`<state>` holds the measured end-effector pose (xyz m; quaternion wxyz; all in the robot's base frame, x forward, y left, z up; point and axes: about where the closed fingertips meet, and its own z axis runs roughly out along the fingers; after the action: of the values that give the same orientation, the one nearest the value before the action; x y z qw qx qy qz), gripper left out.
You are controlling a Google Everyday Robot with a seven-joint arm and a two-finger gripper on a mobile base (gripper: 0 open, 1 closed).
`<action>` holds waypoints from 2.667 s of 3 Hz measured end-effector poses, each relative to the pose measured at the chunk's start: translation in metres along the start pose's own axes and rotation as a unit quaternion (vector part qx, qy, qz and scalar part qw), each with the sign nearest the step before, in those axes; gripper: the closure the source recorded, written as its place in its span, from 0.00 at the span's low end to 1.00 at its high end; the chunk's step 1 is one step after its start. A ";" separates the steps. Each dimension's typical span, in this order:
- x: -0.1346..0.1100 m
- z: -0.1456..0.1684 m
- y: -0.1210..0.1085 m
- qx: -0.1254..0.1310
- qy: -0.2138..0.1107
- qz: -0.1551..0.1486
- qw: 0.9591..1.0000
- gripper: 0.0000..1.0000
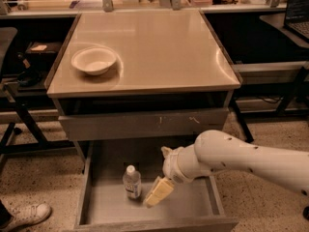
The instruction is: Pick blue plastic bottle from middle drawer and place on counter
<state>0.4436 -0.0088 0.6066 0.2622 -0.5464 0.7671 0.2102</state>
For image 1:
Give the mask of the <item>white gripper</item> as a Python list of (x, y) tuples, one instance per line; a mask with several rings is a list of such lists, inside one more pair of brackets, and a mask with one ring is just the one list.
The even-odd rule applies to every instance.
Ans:
[(157, 177), (155, 179), (154, 184), (143, 201), (146, 207), (152, 208), (170, 195), (175, 188), (174, 184), (188, 184), (192, 182), (192, 179), (183, 174), (178, 164), (182, 150), (183, 147), (177, 149), (161, 147), (161, 153), (164, 157), (162, 171), (165, 177)]

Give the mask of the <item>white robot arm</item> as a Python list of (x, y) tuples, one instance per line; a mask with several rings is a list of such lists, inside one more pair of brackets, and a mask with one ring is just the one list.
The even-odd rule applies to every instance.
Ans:
[(164, 176), (155, 179), (144, 204), (151, 208), (172, 193), (176, 184), (220, 171), (249, 172), (298, 194), (309, 194), (309, 155), (244, 142), (220, 130), (206, 130), (187, 147), (161, 148)]

